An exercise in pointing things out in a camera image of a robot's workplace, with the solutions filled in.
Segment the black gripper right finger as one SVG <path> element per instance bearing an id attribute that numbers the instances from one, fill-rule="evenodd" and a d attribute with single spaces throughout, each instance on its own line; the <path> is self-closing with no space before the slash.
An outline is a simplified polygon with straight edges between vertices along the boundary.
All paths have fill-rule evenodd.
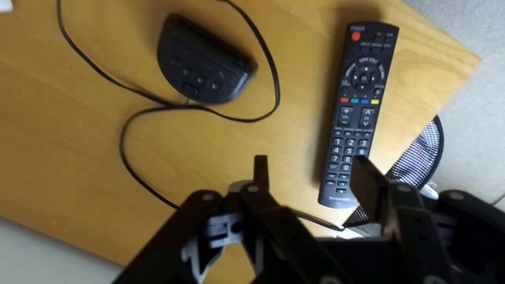
<path id="1" fill-rule="evenodd" d="M 381 225 L 394 277 L 404 284 L 457 284 L 430 211 L 416 189 L 391 181 L 364 156 L 352 161 L 350 184 L 359 206 Z"/>

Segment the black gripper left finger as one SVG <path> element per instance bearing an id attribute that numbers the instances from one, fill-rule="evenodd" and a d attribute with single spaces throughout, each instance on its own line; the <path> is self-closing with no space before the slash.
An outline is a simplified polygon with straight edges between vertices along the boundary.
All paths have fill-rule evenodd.
<path id="1" fill-rule="evenodd" d="M 347 284 L 347 273 L 295 213 L 269 194 L 268 158 L 254 158 L 252 181 L 239 191 L 252 284 Z"/>

